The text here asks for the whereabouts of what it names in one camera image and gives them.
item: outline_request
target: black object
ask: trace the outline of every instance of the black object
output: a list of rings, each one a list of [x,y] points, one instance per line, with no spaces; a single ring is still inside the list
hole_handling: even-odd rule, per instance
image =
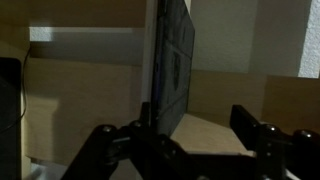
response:
[[[186,112],[195,30],[184,0],[158,0],[151,127],[171,135]]]
[[[314,132],[289,136],[273,125],[260,124],[243,107],[233,106],[230,125],[256,157],[188,154],[149,127],[149,104],[142,107],[140,119],[129,126],[119,130],[98,126],[62,179],[109,179],[123,159],[130,159],[145,180],[285,180],[289,179],[286,168],[301,179],[317,179],[313,163],[320,160],[320,146]]]
[[[20,61],[0,58],[0,179],[21,179],[20,92]]]

